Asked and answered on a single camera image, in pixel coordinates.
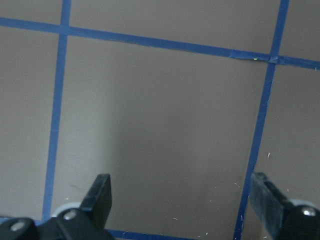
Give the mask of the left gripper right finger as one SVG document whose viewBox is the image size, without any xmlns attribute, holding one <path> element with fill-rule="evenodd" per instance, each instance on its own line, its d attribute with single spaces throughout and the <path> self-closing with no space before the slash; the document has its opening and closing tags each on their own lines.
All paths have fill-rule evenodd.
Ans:
<svg viewBox="0 0 320 240">
<path fill-rule="evenodd" d="M 273 240 L 318 240 L 320 209 L 286 197 L 263 172 L 250 180 L 250 204 Z"/>
</svg>

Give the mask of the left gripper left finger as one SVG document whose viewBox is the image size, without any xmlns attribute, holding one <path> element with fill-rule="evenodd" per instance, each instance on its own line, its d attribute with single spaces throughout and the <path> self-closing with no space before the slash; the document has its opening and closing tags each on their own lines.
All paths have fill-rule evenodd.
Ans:
<svg viewBox="0 0 320 240">
<path fill-rule="evenodd" d="M 111 176 L 99 174 L 79 207 L 63 210 L 43 224 L 17 217 L 0 224 L 2 240 L 113 240 L 105 230 L 112 207 Z"/>
</svg>

